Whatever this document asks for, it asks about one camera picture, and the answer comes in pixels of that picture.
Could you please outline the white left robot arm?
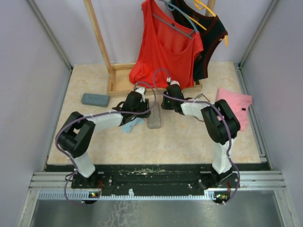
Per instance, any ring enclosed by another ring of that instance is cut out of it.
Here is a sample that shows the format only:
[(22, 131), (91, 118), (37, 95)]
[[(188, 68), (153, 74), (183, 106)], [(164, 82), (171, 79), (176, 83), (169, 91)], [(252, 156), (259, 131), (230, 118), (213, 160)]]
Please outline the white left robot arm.
[(125, 101), (105, 113), (82, 115), (73, 112), (59, 130), (55, 137), (55, 146), (71, 160), (82, 176), (82, 183), (87, 187), (92, 188), (98, 184), (96, 168), (87, 152), (93, 133), (129, 125), (137, 118), (148, 118), (151, 110), (145, 94), (145, 88), (137, 88), (127, 95)]

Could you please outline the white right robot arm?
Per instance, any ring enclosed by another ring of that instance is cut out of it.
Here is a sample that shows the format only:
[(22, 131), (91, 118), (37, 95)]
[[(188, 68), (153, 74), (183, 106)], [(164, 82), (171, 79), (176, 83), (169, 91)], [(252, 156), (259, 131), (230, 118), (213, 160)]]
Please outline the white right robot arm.
[(207, 133), (214, 145), (214, 160), (212, 169), (212, 183), (217, 187), (223, 187), (228, 182), (228, 175), (232, 168), (231, 150), (238, 131), (240, 122), (231, 110), (227, 101), (220, 99), (215, 103), (185, 99), (181, 88), (177, 84), (167, 86), (163, 93), (162, 109), (193, 116), (205, 123)]

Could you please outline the light blue cleaning cloth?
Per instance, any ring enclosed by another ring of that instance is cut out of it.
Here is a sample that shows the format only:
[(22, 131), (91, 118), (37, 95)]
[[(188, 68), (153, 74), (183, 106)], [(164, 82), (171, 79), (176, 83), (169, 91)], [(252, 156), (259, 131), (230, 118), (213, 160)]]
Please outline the light blue cleaning cloth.
[(143, 124), (143, 123), (144, 123), (143, 118), (134, 118), (130, 122), (121, 126), (120, 128), (121, 128), (122, 132), (130, 133), (136, 125), (140, 125), (140, 124)]

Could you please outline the blue-grey glasses case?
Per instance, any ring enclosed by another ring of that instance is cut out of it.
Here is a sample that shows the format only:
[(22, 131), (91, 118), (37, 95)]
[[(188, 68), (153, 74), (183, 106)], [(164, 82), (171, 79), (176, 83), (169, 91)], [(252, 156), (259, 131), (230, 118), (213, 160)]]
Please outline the blue-grey glasses case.
[(84, 93), (81, 98), (81, 103), (84, 105), (107, 107), (110, 101), (110, 96), (93, 93)]

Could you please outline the grey glasses case green lining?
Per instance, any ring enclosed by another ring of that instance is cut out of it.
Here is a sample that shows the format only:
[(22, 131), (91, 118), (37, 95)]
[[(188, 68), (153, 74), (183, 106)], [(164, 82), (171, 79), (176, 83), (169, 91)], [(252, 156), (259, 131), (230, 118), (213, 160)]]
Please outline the grey glasses case green lining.
[(152, 102), (154, 107), (151, 110), (150, 116), (147, 118), (147, 127), (149, 129), (159, 129), (161, 128), (161, 115), (160, 106), (158, 102)]

